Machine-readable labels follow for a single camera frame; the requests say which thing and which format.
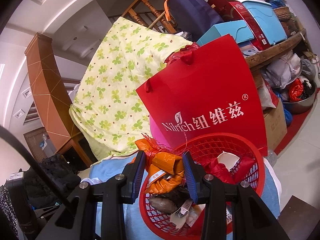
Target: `red carpet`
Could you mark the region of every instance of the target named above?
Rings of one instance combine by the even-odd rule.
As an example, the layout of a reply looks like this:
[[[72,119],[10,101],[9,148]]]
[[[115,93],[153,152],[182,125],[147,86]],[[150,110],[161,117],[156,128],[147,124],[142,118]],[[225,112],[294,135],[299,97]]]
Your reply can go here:
[[[278,147],[275,149],[275,153],[278,155],[292,140],[292,138],[297,134],[299,131],[300,127],[302,126],[304,120],[310,113],[311,109],[306,111],[305,113],[302,114],[293,114],[292,117],[292,123],[290,126],[287,128],[288,132],[278,145]]]

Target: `brown pillar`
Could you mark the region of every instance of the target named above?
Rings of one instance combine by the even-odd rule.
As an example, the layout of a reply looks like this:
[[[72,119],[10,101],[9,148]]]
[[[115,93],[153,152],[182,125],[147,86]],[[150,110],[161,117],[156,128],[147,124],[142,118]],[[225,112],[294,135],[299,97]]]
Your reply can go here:
[[[61,148],[79,132],[73,123],[69,108],[72,104],[52,51],[52,39],[37,33],[28,45],[28,75],[33,98],[42,123],[56,149]],[[84,152],[79,156],[86,165],[92,164]]]

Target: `bolt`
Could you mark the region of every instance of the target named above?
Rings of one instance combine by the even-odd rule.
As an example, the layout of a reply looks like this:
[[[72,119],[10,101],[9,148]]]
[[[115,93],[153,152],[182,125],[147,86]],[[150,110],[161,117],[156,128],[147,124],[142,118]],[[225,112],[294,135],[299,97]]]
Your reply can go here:
[[[249,183],[245,180],[240,182],[241,187],[249,187]]]
[[[211,174],[206,174],[206,175],[204,176],[204,178],[205,178],[206,180],[213,180],[213,175],[211,175]]]
[[[80,187],[80,188],[86,188],[86,187],[88,187],[88,186],[89,186],[89,183],[86,182],[86,181],[81,182],[81,183],[79,184],[79,187]]]
[[[117,175],[115,176],[115,179],[116,179],[116,180],[124,179],[124,175],[123,175],[122,173],[117,174]]]

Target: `red paper bag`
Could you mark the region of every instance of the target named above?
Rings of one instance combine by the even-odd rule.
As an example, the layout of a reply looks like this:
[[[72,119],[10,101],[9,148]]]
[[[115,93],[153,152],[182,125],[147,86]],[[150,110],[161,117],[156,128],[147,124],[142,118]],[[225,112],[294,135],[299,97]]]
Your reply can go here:
[[[185,54],[136,89],[170,147],[213,132],[251,141],[263,156],[267,138],[257,89],[228,34]]]

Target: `wooden shelf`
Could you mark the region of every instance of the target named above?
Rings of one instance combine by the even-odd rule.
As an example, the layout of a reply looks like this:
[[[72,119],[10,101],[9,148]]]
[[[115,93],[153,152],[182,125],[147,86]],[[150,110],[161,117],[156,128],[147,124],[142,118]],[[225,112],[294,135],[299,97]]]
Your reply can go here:
[[[302,40],[302,35],[306,34],[306,29],[301,30],[294,36],[287,38],[285,41],[261,51],[253,56],[247,57],[247,61],[251,72],[270,64],[274,60],[282,57],[284,54],[292,50]]]

